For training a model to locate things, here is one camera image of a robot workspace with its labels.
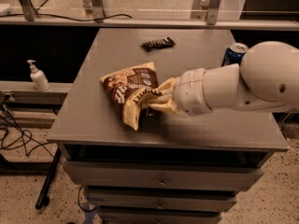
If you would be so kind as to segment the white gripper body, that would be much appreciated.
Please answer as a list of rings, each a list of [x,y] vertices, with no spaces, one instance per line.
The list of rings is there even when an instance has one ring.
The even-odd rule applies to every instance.
[[[174,86],[173,97],[180,110],[190,116],[212,112],[206,104],[203,92],[203,77],[206,70],[198,68],[185,72]]]

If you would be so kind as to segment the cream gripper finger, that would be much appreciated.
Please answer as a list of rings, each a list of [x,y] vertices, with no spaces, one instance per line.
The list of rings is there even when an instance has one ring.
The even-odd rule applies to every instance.
[[[160,111],[167,114],[179,114],[181,109],[176,102],[169,97],[158,97],[155,99],[149,99],[145,102],[145,105],[153,110]]]
[[[171,77],[162,83],[157,89],[156,92],[159,94],[168,94],[171,93],[178,83],[178,77]]]

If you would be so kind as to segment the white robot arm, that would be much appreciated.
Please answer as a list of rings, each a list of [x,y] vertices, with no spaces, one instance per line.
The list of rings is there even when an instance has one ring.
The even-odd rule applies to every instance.
[[[170,78],[159,96],[146,102],[165,113],[198,116],[216,109],[299,112],[299,49],[282,42],[262,42],[240,64],[198,68]]]

